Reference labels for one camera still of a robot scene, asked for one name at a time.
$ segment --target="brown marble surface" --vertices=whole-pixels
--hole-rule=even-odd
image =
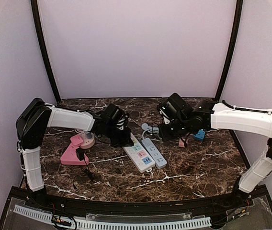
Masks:
[[[67,99],[59,106],[91,109],[94,112],[114,103],[130,113],[128,126],[140,140],[143,123],[160,123],[156,106],[162,98]],[[185,99],[195,106],[200,99]],[[113,202],[158,202],[195,199],[230,193],[235,180],[246,171],[244,162],[227,130],[208,132],[204,141],[188,138],[188,148],[178,147],[179,140],[160,143],[151,137],[168,164],[151,173],[140,173],[122,148],[96,142],[87,150],[91,182],[82,174],[82,166],[60,163],[74,130],[48,128],[41,147],[42,175],[48,194],[78,199]]]

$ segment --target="white power strip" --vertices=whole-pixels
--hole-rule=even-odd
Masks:
[[[132,133],[131,139],[134,145],[123,149],[141,173],[150,170],[155,166],[155,161]]]

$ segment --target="power adapter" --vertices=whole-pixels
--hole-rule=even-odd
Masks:
[[[78,157],[79,161],[84,161],[85,160],[85,150],[81,149],[81,148],[77,148],[76,152],[77,152],[77,157]]]

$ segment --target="blue block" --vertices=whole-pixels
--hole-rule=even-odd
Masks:
[[[194,139],[200,140],[200,141],[204,140],[204,137],[205,137],[205,132],[203,130],[200,130],[197,134],[193,136]]]

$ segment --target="small blue object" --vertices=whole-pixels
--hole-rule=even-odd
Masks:
[[[146,157],[146,158],[142,159],[142,161],[143,161],[145,164],[149,164],[149,163],[152,162],[151,159],[150,159],[149,157]]]
[[[204,140],[204,137],[205,137],[205,132],[202,129],[193,136],[194,139],[200,140],[200,141]]]

